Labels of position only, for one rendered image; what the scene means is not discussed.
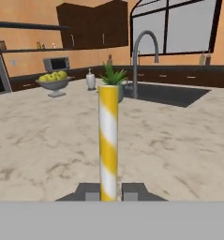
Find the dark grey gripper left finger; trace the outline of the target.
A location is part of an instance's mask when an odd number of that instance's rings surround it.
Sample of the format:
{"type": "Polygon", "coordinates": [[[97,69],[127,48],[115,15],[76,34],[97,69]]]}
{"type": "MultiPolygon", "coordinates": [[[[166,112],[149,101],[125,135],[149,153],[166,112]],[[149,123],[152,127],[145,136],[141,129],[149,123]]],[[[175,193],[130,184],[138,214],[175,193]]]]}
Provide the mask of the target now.
{"type": "Polygon", "coordinates": [[[100,183],[79,183],[76,190],[58,201],[100,201],[100,183]]]}

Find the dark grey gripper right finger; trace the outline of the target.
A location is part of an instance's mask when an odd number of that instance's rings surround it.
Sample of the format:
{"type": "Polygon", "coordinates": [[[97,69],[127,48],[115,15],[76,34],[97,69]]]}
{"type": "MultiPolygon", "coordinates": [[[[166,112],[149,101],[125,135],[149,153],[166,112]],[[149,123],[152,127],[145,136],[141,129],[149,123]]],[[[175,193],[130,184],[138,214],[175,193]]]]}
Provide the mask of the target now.
{"type": "Polygon", "coordinates": [[[123,202],[163,201],[163,198],[149,192],[144,183],[123,183],[121,192],[123,202]]]}

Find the yellow and white striped straw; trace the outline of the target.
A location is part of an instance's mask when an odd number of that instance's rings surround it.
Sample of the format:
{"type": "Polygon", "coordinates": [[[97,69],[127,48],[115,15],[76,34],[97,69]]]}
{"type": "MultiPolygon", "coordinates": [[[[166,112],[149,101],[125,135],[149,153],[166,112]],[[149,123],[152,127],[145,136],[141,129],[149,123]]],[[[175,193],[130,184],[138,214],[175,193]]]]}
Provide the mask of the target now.
{"type": "Polygon", "coordinates": [[[100,199],[117,200],[118,166],[118,87],[101,85],[98,88],[98,133],[100,199]]]}

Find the dark sink basin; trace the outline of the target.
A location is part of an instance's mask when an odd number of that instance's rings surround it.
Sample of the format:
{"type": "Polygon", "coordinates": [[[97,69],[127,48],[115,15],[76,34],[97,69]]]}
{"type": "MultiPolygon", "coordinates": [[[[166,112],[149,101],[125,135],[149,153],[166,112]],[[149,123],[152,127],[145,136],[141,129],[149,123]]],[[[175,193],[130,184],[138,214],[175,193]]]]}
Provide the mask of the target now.
{"type": "Polygon", "coordinates": [[[209,93],[208,89],[138,83],[138,99],[186,108],[209,93]]]}

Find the white soap dispenser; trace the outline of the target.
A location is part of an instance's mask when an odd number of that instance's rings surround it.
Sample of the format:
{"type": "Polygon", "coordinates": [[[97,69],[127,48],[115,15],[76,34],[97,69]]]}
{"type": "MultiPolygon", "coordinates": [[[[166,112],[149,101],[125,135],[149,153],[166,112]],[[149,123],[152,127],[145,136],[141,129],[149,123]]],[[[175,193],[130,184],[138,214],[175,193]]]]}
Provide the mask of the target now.
{"type": "Polygon", "coordinates": [[[91,70],[88,70],[88,73],[86,74],[86,83],[89,90],[96,89],[96,77],[91,70]]]}

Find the grey bowl of yellow fruit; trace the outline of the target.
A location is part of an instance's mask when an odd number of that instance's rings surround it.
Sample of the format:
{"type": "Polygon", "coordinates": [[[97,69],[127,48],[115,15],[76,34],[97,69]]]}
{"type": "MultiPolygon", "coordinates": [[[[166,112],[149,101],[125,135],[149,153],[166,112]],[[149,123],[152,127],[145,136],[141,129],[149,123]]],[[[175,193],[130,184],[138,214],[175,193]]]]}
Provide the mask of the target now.
{"type": "Polygon", "coordinates": [[[40,76],[37,83],[42,88],[50,90],[49,97],[58,98],[65,95],[64,92],[61,92],[61,89],[66,88],[70,80],[71,78],[67,75],[61,77],[58,73],[52,73],[40,76]]]}

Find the green potted plant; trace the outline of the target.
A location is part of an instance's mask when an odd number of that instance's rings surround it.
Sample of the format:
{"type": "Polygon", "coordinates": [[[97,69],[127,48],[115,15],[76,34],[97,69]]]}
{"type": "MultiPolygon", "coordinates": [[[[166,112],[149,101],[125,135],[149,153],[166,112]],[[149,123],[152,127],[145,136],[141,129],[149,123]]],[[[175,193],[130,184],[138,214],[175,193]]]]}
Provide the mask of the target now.
{"type": "Polygon", "coordinates": [[[127,80],[127,72],[124,69],[114,71],[111,62],[103,64],[105,75],[101,75],[101,80],[107,85],[115,85],[118,87],[118,102],[124,98],[125,86],[123,82],[127,80]]]}

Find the dark brown base cupboards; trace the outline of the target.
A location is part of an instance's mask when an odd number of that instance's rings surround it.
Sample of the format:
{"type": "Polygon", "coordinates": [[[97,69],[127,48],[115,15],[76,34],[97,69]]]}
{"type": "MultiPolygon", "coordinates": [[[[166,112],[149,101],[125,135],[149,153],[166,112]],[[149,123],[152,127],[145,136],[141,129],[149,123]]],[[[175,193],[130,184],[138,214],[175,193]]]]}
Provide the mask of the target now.
{"type": "MultiPolygon", "coordinates": [[[[85,79],[88,68],[96,78],[105,74],[103,66],[73,68],[67,72],[72,81],[85,79]]],[[[133,79],[133,66],[114,66],[114,71],[124,69],[129,81],[133,79]]],[[[224,66],[137,66],[138,82],[168,83],[224,88],[224,66]]],[[[36,80],[44,73],[10,77],[12,91],[39,87],[36,80]]]]}

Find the silver microwave oven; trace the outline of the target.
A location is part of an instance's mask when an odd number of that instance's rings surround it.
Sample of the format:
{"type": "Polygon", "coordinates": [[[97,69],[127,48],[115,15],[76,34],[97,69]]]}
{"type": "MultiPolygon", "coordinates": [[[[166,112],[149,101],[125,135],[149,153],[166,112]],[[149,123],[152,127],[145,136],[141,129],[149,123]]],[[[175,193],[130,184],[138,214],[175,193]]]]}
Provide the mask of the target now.
{"type": "Polygon", "coordinates": [[[49,72],[56,70],[68,70],[70,68],[67,57],[44,58],[43,64],[45,69],[49,72]]]}

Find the grey arched tap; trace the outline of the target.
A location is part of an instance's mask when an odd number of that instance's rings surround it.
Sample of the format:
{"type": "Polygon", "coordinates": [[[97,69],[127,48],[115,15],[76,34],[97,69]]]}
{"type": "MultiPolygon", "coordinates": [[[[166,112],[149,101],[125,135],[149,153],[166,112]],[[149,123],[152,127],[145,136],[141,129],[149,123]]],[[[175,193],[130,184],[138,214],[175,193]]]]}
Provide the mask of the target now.
{"type": "Polygon", "coordinates": [[[154,42],[154,46],[155,46],[155,63],[158,63],[158,43],[157,43],[157,38],[155,36],[155,34],[150,31],[150,30],[144,30],[142,31],[136,41],[135,41],[135,45],[134,45],[134,49],[133,49],[133,97],[134,98],[138,98],[138,48],[140,45],[140,42],[142,40],[142,38],[148,35],[154,42]]]}

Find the dark framed window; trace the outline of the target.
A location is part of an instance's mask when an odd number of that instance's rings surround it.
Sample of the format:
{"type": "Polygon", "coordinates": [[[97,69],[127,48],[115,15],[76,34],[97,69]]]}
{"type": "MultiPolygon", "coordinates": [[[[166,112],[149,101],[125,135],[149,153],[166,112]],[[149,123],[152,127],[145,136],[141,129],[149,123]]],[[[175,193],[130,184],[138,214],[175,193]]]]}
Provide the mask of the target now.
{"type": "Polygon", "coordinates": [[[152,31],[160,55],[212,53],[222,0],[140,0],[130,13],[131,49],[152,31]]]}

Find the dark wall shelf with jars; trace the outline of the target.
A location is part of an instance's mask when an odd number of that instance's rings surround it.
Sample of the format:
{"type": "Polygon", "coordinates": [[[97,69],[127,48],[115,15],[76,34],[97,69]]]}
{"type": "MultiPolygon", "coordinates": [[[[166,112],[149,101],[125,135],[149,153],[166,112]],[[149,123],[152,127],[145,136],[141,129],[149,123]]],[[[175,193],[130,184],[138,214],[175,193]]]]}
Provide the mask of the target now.
{"type": "Polygon", "coordinates": [[[62,47],[57,47],[54,43],[51,46],[46,46],[44,43],[37,42],[35,48],[20,48],[10,49],[4,40],[0,41],[0,50],[2,53],[29,53],[29,52],[50,52],[62,51],[62,47]]]}

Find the dark brown wall cupboards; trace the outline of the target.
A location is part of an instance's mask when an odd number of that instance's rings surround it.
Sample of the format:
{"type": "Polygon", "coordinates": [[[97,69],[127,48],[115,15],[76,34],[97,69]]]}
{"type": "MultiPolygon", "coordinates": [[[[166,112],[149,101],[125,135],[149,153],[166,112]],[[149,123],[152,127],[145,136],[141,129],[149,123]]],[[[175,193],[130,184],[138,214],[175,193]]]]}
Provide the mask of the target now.
{"type": "Polygon", "coordinates": [[[56,8],[65,49],[93,50],[128,45],[128,7],[111,0],[97,7],[63,3],[56,8]]]}

